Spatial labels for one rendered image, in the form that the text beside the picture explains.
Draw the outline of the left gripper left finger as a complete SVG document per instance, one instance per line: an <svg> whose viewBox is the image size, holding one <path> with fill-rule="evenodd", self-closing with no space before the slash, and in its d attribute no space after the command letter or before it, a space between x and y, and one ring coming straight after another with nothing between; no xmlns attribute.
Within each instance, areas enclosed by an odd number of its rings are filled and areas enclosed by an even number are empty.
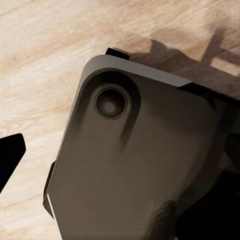
<svg viewBox="0 0 240 240"><path fill-rule="evenodd" d="M26 152L21 133L0 139L0 193Z"/></svg>

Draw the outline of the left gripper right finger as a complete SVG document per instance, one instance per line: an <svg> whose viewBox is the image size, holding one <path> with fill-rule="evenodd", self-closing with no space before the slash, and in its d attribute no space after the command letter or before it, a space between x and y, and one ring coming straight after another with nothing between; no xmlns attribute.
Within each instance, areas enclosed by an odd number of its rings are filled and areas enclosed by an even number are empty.
<svg viewBox="0 0 240 240"><path fill-rule="evenodd" d="M224 151L240 173L240 135L228 133Z"/></svg>

